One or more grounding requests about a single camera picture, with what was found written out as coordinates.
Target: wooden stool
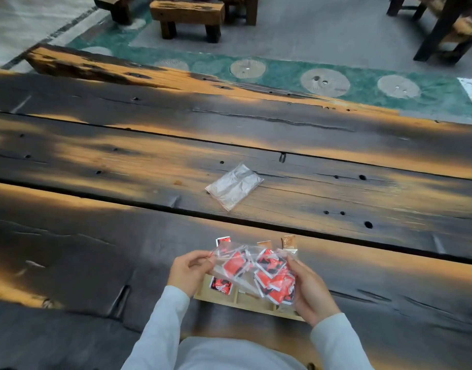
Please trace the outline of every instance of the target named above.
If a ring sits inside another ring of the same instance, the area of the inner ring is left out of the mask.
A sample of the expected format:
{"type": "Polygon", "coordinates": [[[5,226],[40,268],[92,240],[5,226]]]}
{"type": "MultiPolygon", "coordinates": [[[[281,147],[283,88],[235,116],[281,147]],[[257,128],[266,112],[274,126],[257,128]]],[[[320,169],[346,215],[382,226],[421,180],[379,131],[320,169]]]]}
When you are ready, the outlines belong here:
{"type": "MultiPolygon", "coordinates": [[[[445,6],[445,0],[420,0],[418,6],[403,6],[404,0],[391,0],[391,4],[388,8],[387,14],[390,16],[396,16],[399,13],[399,10],[416,10],[412,19],[414,21],[419,20],[422,17],[426,9],[430,11],[438,18],[441,16],[442,11],[445,6]]],[[[463,10],[461,9],[458,12],[458,15],[461,15],[463,10]]],[[[447,28],[448,32],[443,33],[442,36],[432,36],[430,34],[423,45],[418,50],[418,53],[414,56],[415,61],[427,61],[428,58],[437,51],[437,46],[445,42],[454,42],[458,43],[457,46],[452,51],[441,51],[441,56],[452,62],[458,62],[461,57],[466,53],[472,46],[472,17],[459,17],[455,19],[455,22],[452,26],[447,28]],[[434,46],[434,49],[428,49],[427,46],[434,46]]]]}
{"type": "Polygon", "coordinates": [[[246,24],[251,26],[257,25],[258,0],[219,0],[224,2],[226,7],[226,19],[229,16],[229,5],[245,5],[246,7],[246,24]]]}
{"type": "Polygon", "coordinates": [[[172,39],[177,35],[176,22],[205,24],[209,43],[217,43],[221,37],[224,21],[222,3],[155,0],[150,4],[150,12],[152,19],[160,21],[163,39],[172,39]]]}
{"type": "Polygon", "coordinates": [[[95,5],[100,9],[109,10],[111,17],[116,23],[130,25],[131,15],[128,2],[133,0],[94,0],[95,5]]]}

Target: plastic bag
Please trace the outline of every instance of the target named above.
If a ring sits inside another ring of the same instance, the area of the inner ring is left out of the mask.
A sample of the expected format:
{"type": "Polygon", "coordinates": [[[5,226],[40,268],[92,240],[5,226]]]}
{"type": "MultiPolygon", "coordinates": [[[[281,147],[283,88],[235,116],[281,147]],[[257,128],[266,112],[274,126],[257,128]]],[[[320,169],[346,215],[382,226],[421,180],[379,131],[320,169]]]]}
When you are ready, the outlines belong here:
{"type": "Polygon", "coordinates": [[[230,211],[263,181],[244,164],[239,164],[205,189],[230,211]]]}
{"type": "Polygon", "coordinates": [[[287,264],[289,253],[223,241],[213,251],[216,264],[212,274],[230,281],[245,293],[276,305],[292,305],[296,280],[287,264]]]}

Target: hand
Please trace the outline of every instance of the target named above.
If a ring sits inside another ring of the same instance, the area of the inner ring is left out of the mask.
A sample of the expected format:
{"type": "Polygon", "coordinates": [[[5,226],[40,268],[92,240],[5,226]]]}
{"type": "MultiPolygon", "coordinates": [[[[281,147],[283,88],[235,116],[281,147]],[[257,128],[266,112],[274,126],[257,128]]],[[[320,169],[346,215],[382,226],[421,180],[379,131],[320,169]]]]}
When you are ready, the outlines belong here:
{"type": "Polygon", "coordinates": [[[169,272],[168,286],[175,286],[192,298],[203,276],[215,265],[211,251],[193,251],[174,259],[169,272]]]}
{"type": "Polygon", "coordinates": [[[317,273],[292,256],[287,261],[296,276],[294,308],[306,322],[315,327],[325,318],[341,312],[317,273]]]}

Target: white long sleeve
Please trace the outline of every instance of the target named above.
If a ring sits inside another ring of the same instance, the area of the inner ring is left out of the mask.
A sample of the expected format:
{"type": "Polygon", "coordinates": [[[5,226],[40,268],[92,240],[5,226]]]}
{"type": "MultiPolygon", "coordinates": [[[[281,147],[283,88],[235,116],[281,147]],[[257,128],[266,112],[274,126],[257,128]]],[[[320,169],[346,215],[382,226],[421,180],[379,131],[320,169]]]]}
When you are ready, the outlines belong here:
{"type": "Polygon", "coordinates": [[[324,370],[373,370],[356,331],[344,313],[318,323],[310,334],[324,370]]]}
{"type": "Polygon", "coordinates": [[[181,321],[190,298],[174,286],[166,286],[140,339],[122,370],[172,370],[178,355],[181,321]]]}

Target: white shirt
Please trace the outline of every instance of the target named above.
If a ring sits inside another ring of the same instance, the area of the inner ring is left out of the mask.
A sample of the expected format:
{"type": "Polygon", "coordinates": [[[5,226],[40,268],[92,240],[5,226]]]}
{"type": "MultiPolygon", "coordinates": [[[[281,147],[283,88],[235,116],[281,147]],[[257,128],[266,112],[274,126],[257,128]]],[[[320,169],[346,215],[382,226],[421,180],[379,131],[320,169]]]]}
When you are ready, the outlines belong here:
{"type": "MultiPolygon", "coordinates": [[[[188,337],[180,344],[189,303],[183,291],[166,286],[122,370],[306,370],[292,356],[247,340],[188,337]]],[[[318,323],[310,339],[325,370],[373,370],[344,313],[318,323]]]]}

